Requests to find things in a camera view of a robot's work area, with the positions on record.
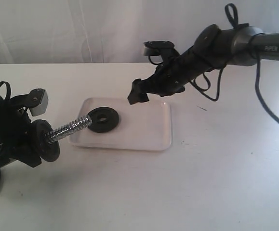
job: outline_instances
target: white curtain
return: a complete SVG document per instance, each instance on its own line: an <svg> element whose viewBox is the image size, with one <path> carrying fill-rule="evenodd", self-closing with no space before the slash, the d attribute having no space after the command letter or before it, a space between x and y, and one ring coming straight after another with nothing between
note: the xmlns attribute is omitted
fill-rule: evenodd
<svg viewBox="0 0 279 231"><path fill-rule="evenodd" d="M241 23L279 32L279 0L233 0ZM146 62L148 40L179 52L210 24L230 28L226 0L0 0L0 63Z"/></svg>

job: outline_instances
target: transparent tray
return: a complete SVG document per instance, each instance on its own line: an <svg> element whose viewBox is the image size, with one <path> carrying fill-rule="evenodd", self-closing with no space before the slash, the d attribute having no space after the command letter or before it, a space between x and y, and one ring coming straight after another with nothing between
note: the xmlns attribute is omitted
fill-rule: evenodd
<svg viewBox="0 0 279 231"><path fill-rule="evenodd" d="M98 107L115 109L120 116L118 126L106 133L96 133L86 128L69 136L72 145L147 151L162 151L171 145L171 111L168 103L150 101L129 105L124 99L89 98L83 102L78 117Z"/></svg>

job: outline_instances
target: white tabletop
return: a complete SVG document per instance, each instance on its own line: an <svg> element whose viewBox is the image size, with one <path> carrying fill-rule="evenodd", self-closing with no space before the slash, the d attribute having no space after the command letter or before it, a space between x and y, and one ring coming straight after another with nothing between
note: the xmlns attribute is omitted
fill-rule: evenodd
<svg viewBox="0 0 279 231"><path fill-rule="evenodd" d="M10 82L13 96L46 89L48 109L37 118L57 127L85 99L126 98L131 82L153 71L150 64L5 64L0 81ZM217 72L208 75L216 80ZM64 139L56 162L12 163L2 171L0 231L279 230L279 125L254 82L255 67L229 66L217 103L190 85L163 98L173 127L164 152L83 149ZM261 86L279 115L279 63L263 62Z"/></svg>

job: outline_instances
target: threaded rod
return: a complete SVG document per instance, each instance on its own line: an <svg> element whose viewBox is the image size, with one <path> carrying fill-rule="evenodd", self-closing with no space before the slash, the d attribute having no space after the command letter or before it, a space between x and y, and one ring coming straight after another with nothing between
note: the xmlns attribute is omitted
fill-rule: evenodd
<svg viewBox="0 0 279 231"><path fill-rule="evenodd" d="M91 120L90 116L88 116L88 115L83 116L79 119L72 121L69 124L62 126L61 128L48 132L47 134L45 134L45 140L49 144L52 144L52 143L57 142L75 132L78 132L84 128L87 128L91 124L92 124L92 120Z"/></svg>

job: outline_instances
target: metal screw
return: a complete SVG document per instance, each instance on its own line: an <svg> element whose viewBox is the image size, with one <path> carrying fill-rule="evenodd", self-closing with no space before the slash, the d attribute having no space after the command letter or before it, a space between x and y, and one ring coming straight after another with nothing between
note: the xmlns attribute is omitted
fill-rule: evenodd
<svg viewBox="0 0 279 231"><path fill-rule="evenodd" d="M84 117L81 117L79 119L72 121L69 124L65 124L61 128L48 132L47 134L45 134L45 140L49 144L52 144L52 143L57 142L75 132L78 132L80 130L83 130L84 128L87 128L91 124L92 124L92 120L91 120L90 116L86 115Z"/></svg>

